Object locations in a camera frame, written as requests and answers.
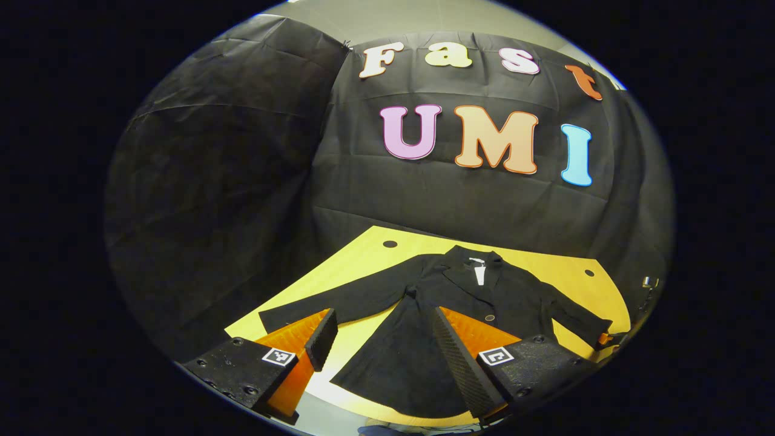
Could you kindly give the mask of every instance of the black coat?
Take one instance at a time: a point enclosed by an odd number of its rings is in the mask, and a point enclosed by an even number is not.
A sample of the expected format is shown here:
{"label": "black coat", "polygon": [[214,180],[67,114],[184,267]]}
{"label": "black coat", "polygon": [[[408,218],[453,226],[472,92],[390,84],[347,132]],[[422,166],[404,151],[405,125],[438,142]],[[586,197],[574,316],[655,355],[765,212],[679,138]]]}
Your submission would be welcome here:
{"label": "black coat", "polygon": [[[479,264],[470,258],[485,261],[484,285],[478,285],[474,267]],[[595,316],[497,253],[457,245],[445,254],[420,254],[259,316],[272,332],[329,307],[345,323],[379,313],[399,300],[331,382],[414,417],[451,417],[467,410],[432,334],[431,313],[437,306],[516,337],[543,334],[556,341],[555,319],[590,346],[611,326],[610,320]],[[494,319],[488,321],[487,315]]]}

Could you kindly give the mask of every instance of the letter u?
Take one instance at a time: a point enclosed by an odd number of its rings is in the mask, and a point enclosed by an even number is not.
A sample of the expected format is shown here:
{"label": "letter u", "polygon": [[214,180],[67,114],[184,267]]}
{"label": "letter u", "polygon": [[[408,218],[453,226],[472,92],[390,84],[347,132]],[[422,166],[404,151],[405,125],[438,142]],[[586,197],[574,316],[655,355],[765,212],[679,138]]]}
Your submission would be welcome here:
{"label": "letter u", "polygon": [[420,115],[420,142],[409,145],[404,142],[404,116],[408,110],[403,106],[392,106],[382,109],[380,116],[384,119],[384,141],[387,152],[400,159],[422,159],[431,154],[436,145],[436,116],[441,113],[441,106],[420,105],[415,112]]}

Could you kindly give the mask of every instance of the white tag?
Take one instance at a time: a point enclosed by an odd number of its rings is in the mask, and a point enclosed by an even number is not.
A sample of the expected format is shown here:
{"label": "white tag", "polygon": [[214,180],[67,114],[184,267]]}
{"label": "white tag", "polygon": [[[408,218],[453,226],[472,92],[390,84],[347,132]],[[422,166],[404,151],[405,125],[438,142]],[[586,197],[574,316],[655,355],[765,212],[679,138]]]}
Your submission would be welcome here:
{"label": "white tag", "polygon": [[477,261],[482,264],[482,266],[477,266],[474,268],[474,272],[477,274],[477,282],[479,283],[479,286],[484,285],[484,270],[487,268],[484,266],[484,261],[481,259],[476,258],[469,258],[472,261]]}

